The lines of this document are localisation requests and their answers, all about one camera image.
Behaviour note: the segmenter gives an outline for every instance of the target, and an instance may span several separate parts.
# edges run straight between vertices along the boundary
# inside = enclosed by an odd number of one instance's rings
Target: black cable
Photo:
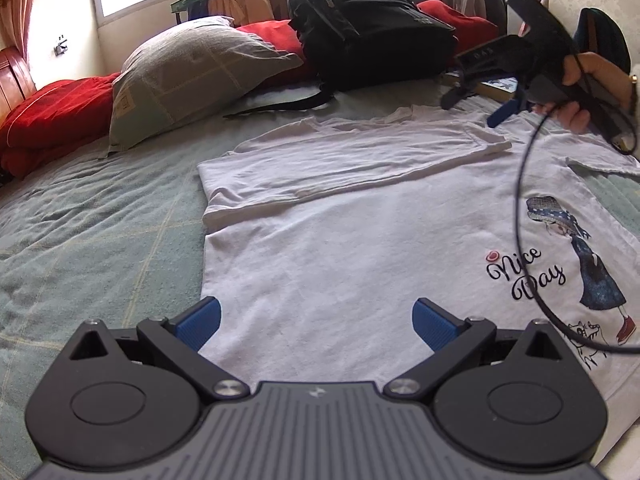
[[[576,59],[576,61],[578,62],[578,67],[580,67],[580,72],[582,73],[582,76],[585,78],[586,81],[586,85],[588,86],[588,91],[591,94],[591,96],[593,97],[593,93],[591,92],[591,86],[586,78],[586,72],[584,71],[584,67],[582,66],[582,63],[580,62],[580,59],[578,57],[578,55],[576,53],[574,53],[574,57]],[[542,130],[542,127],[544,126],[544,124],[546,123],[546,121],[556,112],[556,110],[558,110],[560,107],[562,107],[564,104],[556,104],[554,106],[554,108],[552,110],[550,110],[545,117],[540,121],[540,124],[538,125],[536,131],[533,133],[533,135],[531,136],[529,143],[524,151],[524,155],[522,157],[522,162],[520,164],[520,169],[518,170],[518,179],[516,181],[516,203],[515,203],[515,231],[516,231],[516,248],[518,250],[518,256],[520,257],[520,261],[521,262],[525,262],[526,259],[524,258],[523,255],[523,251],[522,251],[522,243],[520,240],[520,199],[522,196],[522,179],[524,177],[524,173],[527,167],[527,161],[529,160],[529,155],[531,153],[531,150],[533,148],[533,143],[536,141],[536,138],[538,137],[538,135],[540,134],[540,131]],[[629,122],[629,125],[632,129],[632,131],[635,130],[635,128],[633,127],[633,124]],[[636,142],[634,143],[634,146],[636,146],[638,144],[638,134],[635,133],[634,137],[636,139]],[[533,298],[536,300],[536,303],[538,304],[538,306],[540,307],[540,310],[545,314],[545,316],[548,318],[548,320],[553,324],[553,326],[555,326],[563,335],[565,335],[568,339],[575,341],[583,346],[586,346],[587,348],[592,348],[594,350],[599,350],[601,352],[610,352],[612,354],[640,354],[640,346],[612,346],[612,345],[608,345],[608,344],[602,344],[602,343],[597,343],[595,341],[592,341],[591,339],[588,339],[584,336],[581,336],[580,334],[578,334],[576,331],[572,330],[569,326],[567,326],[558,316],[556,316],[555,313],[553,313],[553,311],[547,306],[547,304],[545,303],[545,301],[540,297],[540,295],[538,294],[538,290],[536,288],[536,285],[532,285],[532,283],[534,282],[534,279],[531,277],[530,273],[529,273],[529,269],[527,269],[527,265],[525,264],[523,266],[523,270],[524,270],[524,275],[525,275],[525,279],[526,279],[526,283],[527,285],[529,285],[529,289],[533,295]]]

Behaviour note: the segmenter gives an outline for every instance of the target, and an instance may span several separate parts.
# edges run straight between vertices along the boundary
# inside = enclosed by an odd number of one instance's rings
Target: person's arm
[[[633,95],[631,78],[612,62],[593,52],[578,54],[578,58],[584,71],[600,81],[613,97],[618,99],[620,105],[630,111]],[[633,73],[640,75],[639,69],[640,67],[636,67]],[[570,86],[580,81],[581,77],[582,73],[575,57],[567,56],[564,60],[564,79],[562,82]],[[543,107],[536,107],[536,111],[540,114],[546,114],[554,106],[555,104],[549,103]],[[580,105],[576,102],[569,103],[557,110],[554,117],[564,128],[576,134],[583,134],[591,121],[590,113],[587,110],[580,110]]]

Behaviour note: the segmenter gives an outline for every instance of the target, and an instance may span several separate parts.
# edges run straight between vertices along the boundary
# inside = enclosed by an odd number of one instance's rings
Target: book
[[[445,86],[455,86],[460,79],[457,72],[447,72],[442,76],[442,84]],[[516,88],[518,87],[518,80],[514,77],[508,77],[506,79],[495,79],[492,81],[485,81],[478,83],[474,89],[474,93],[498,101],[499,103],[505,103],[516,95]]]

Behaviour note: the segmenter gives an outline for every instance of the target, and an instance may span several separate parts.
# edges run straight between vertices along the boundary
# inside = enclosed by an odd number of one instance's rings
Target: white t-shirt
[[[531,124],[491,131],[485,119],[415,107],[374,121],[305,120],[201,163],[202,294],[223,309],[201,354],[251,386],[382,386],[432,353],[412,327],[417,298],[500,328],[540,317],[514,255],[514,183]],[[622,312],[640,322],[640,242],[568,158],[633,174],[640,164],[594,136],[546,134],[520,202],[542,297],[576,330],[616,344]],[[609,405],[603,455],[640,415],[640,360],[574,351]]]

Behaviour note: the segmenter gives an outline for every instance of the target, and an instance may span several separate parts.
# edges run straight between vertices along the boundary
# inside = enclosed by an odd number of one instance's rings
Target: red blanket
[[[57,81],[14,108],[0,127],[0,166],[24,178],[108,134],[117,76]]]

